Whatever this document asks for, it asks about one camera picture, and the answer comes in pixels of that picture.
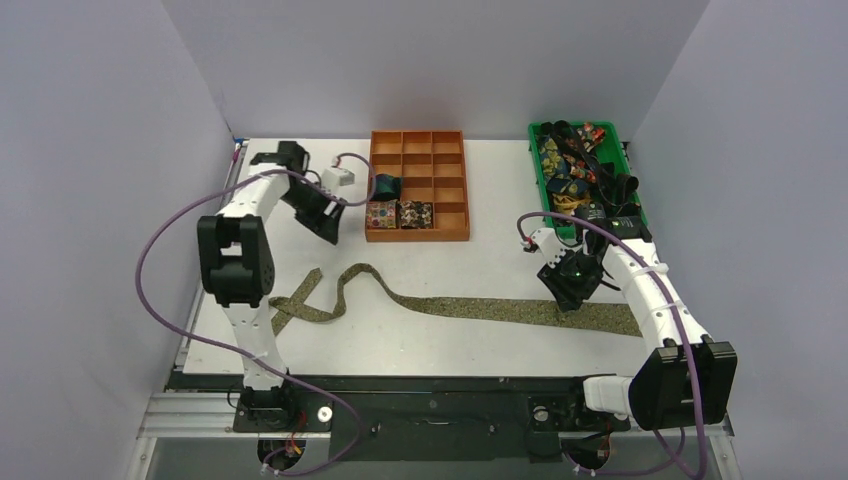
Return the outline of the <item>olive floral patterned tie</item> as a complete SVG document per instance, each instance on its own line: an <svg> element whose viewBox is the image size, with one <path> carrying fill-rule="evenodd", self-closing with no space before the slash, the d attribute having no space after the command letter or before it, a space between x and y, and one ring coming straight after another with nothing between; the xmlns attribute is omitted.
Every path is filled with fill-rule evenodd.
<svg viewBox="0 0 848 480"><path fill-rule="evenodd" d="M313 324L329 324L344 316L347 313L345 287L355 278L365 275L370 276L393 303L421 314L572 328L632 337L640 335L630 309L622 304L585 303L574 311L563 312L552 300L406 296L393 291L378 270L368 263L355 263L339 275L336 280L335 304L329 311L306 304L306 299L323 279L319 268L312 269L291 296L271 297L269 306L275 311L272 332L279 334L293 318Z"/></svg>

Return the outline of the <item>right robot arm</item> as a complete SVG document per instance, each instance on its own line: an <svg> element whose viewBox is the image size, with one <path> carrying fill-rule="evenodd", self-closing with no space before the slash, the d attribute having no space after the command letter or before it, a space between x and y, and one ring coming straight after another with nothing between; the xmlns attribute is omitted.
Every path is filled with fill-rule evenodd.
<svg viewBox="0 0 848 480"><path fill-rule="evenodd" d="M668 277L640 216L607 216L586 204L567 217L578 244L569 247L543 227L523 237L526 252L540 252L537 276L562 312L575 311L609 275L638 324L647 358L633 376L584 380L564 400L566 418L588 427L603 413L629 417L645 430L711 425L727 411L738 357L717 342L689 312Z"/></svg>

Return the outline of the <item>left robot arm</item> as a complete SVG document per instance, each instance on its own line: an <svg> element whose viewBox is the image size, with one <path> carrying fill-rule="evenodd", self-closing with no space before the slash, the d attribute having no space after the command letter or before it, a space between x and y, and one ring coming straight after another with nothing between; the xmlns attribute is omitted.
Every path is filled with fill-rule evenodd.
<svg viewBox="0 0 848 480"><path fill-rule="evenodd" d="M307 179L308 159L295 141L256 154L248 170L253 182L197 223L203 288L222 308L241 351L237 417L265 431L287 430L301 419L294 389L282 377L288 368L272 329L269 297L276 272L265 223L284 202L299 224L335 245L344 211L319 183Z"/></svg>

